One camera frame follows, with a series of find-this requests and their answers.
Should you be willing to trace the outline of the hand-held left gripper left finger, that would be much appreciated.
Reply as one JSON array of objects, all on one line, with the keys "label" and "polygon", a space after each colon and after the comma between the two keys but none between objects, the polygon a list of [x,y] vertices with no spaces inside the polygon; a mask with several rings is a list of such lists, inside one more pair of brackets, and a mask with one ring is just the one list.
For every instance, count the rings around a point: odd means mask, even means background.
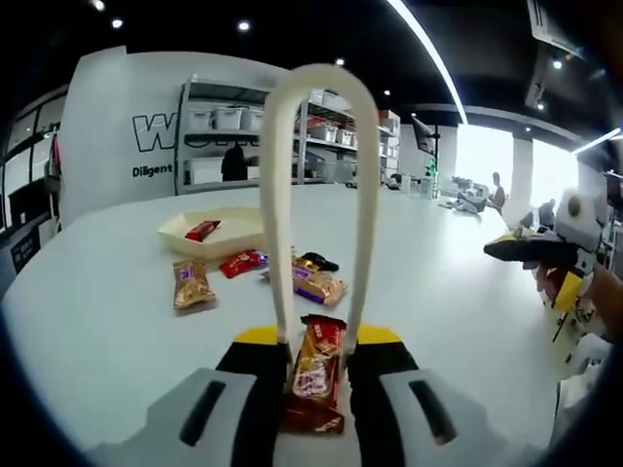
[{"label": "hand-held left gripper left finger", "polygon": [[92,450],[95,466],[270,466],[289,363],[270,327],[247,330],[218,365],[199,368],[147,410],[118,444]]}]

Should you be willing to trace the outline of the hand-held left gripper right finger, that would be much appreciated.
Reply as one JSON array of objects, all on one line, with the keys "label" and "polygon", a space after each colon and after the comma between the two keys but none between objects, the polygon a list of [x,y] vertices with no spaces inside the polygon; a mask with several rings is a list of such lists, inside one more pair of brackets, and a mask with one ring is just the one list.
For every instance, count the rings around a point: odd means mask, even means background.
[{"label": "hand-held left gripper right finger", "polygon": [[531,466],[535,448],[491,426],[486,409],[420,368],[388,328],[364,324],[348,358],[364,466]]}]

